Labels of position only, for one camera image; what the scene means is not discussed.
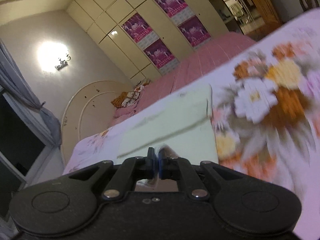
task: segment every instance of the room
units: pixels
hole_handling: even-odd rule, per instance
[[[0,239],[20,190],[167,145],[291,190],[318,240],[319,3],[0,0]]]

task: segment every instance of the pink bedspread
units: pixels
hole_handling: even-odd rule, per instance
[[[255,43],[249,37],[233,32],[207,42],[183,60],[175,70],[146,86],[140,94],[139,101],[133,106],[118,109],[110,127],[206,75]]]

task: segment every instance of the window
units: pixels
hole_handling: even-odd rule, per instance
[[[0,225],[10,229],[9,203],[32,182],[50,148],[28,128],[0,94]]]

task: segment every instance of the floral bedsheet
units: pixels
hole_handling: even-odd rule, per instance
[[[65,173],[116,160],[124,131],[203,83],[212,87],[219,163],[293,191],[302,203],[295,233],[319,239],[320,9],[108,131],[82,140]]]

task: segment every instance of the cream headboard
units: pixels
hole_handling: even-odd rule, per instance
[[[81,88],[69,101],[61,122],[62,159],[68,163],[73,148],[82,139],[109,127],[116,108],[110,103],[130,85],[115,81],[97,81]]]

